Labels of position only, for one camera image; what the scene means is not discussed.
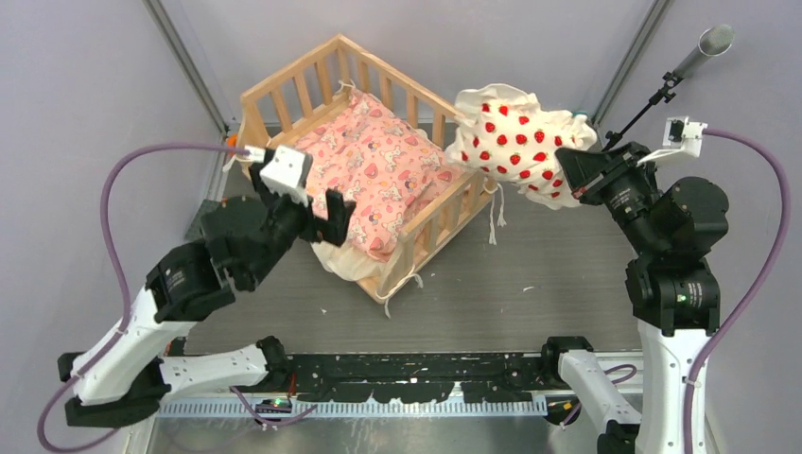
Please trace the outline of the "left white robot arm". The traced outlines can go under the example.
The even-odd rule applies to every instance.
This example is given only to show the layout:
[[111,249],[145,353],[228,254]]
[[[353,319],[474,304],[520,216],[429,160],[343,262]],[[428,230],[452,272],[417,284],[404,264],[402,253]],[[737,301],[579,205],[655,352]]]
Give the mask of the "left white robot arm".
[[230,198],[204,215],[200,238],[156,264],[128,319],[110,330],[108,353],[94,347],[60,356],[61,379],[76,380],[64,406],[69,426],[124,428],[190,394],[231,387],[277,392],[288,384],[290,362],[273,336],[223,354],[164,354],[239,292],[255,291],[295,241],[345,241],[356,203],[338,190],[325,191],[327,214],[318,217],[310,197],[296,201],[261,181],[254,189],[254,196]]

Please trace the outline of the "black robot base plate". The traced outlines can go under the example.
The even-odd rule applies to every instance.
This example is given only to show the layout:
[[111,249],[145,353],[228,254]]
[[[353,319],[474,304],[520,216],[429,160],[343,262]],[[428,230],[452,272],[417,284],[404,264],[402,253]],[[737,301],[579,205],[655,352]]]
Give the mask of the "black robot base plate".
[[307,403],[442,403],[460,390],[466,403],[524,402],[535,392],[567,393],[556,365],[538,353],[298,354],[243,393],[288,393]]

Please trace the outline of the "wooden slatted pet bed frame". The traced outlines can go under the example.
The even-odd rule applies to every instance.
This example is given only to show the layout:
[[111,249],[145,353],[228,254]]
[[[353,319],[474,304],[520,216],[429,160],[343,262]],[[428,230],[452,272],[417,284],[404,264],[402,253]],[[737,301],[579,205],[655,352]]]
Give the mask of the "wooden slatted pet bed frame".
[[386,305],[490,201],[494,183],[445,162],[455,108],[364,47],[336,35],[240,98],[240,146],[298,146],[309,192],[357,202],[349,240],[323,267]]

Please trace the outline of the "pink unicorn print cushion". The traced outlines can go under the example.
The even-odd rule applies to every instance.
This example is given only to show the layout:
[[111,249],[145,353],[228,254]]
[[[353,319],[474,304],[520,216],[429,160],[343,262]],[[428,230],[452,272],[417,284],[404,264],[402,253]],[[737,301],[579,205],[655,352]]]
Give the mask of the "pink unicorn print cushion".
[[323,268],[386,306],[484,206],[495,185],[451,166],[427,134],[377,97],[345,86],[343,109],[291,142],[313,156],[307,193],[325,215],[328,188],[355,201],[346,242],[311,248]]

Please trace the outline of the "white strawberry print pillow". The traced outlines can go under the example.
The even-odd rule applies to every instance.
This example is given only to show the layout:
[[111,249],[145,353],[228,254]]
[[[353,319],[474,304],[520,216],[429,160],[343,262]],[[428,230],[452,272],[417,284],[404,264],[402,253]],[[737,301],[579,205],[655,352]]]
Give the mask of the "white strawberry print pillow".
[[457,125],[446,160],[518,187],[530,201],[550,209],[580,205],[571,195],[555,152],[590,150],[597,133],[583,116],[549,111],[536,94],[504,83],[460,91],[454,103]]

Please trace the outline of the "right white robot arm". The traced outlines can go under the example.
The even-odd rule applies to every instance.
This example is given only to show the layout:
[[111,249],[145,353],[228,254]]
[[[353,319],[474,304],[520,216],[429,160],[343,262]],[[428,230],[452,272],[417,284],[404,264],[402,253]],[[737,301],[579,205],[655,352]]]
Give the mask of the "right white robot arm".
[[659,189],[653,155],[635,142],[559,148],[555,157],[572,196],[606,208],[635,252],[625,287],[642,345],[642,408],[630,406],[579,336],[547,339],[541,378],[575,393],[600,453],[705,452],[705,347],[721,319],[706,256],[727,233],[727,196],[700,177]]

